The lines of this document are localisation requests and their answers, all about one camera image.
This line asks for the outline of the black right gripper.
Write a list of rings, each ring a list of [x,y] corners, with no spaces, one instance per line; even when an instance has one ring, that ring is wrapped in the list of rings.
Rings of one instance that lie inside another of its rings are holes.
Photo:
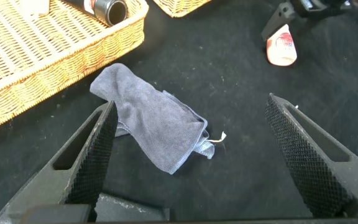
[[[261,32],[263,40],[270,38],[285,24],[300,16],[297,35],[304,35],[316,27],[331,7],[326,0],[290,0],[280,3]]]

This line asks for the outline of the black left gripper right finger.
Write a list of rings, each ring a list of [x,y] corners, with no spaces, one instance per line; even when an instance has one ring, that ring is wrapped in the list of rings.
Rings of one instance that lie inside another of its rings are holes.
[[[289,101],[269,94],[265,117],[314,217],[358,217],[358,156]]]

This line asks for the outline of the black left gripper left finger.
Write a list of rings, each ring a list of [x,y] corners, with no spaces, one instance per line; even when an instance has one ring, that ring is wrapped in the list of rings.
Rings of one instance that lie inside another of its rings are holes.
[[[40,205],[87,204],[103,189],[117,128],[114,102],[96,108],[67,142],[0,211],[0,223],[19,223]]]

